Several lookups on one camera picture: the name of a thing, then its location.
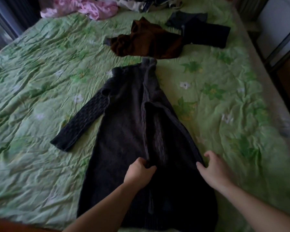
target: sweater sleeve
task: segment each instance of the sweater sleeve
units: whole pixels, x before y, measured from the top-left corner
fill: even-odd
[[[69,151],[75,142],[99,118],[108,106],[108,97],[100,89],[50,141],[62,151]]]

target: pink blanket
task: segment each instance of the pink blanket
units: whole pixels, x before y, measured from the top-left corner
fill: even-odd
[[[41,17],[60,17],[72,12],[80,12],[94,20],[107,19],[116,15],[118,7],[116,2],[102,2],[95,0],[54,0],[54,8],[41,11]]]

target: green bedsheet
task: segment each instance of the green bedsheet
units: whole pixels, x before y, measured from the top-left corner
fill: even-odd
[[[183,2],[182,11],[208,12],[209,23],[230,26],[231,33],[226,49],[187,45],[179,58],[158,60],[161,88],[201,153],[221,154],[241,187],[290,213],[290,155],[271,125],[231,5]],[[177,32],[164,26],[172,12],[121,11],[103,21],[82,14],[41,19],[0,51],[0,218],[53,229],[76,218],[101,118],[71,152],[49,141],[112,76],[112,68],[141,61],[115,56],[103,39],[129,33],[141,16]],[[251,231],[230,203],[219,194],[217,200],[217,231]]]

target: black cardigan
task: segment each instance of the black cardigan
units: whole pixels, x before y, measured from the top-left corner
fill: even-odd
[[[159,87],[156,63],[143,58],[140,64],[114,68],[113,77],[51,143],[68,151],[104,113],[77,215],[122,184],[129,165],[143,157],[157,171],[135,196],[121,226],[214,231],[218,218],[214,190],[198,172],[195,163],[203,163],[199,150]]]

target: hand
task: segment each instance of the hand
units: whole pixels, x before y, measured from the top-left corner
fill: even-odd
[[[149,169],[145,168],[146,160],[139,157],[128,168],[124,178],[124,183],[135,187],[137,191],[144,188],[151,180],[156,166],[151,166]]]
[[[232,171],[221,156],[216,155],[213,151],[207,151],[204,156],[209,157],[208,167],[205,168],[200,162],[197,162],[197,168],[212,188],[222,193],[224,189],[234,185]]]

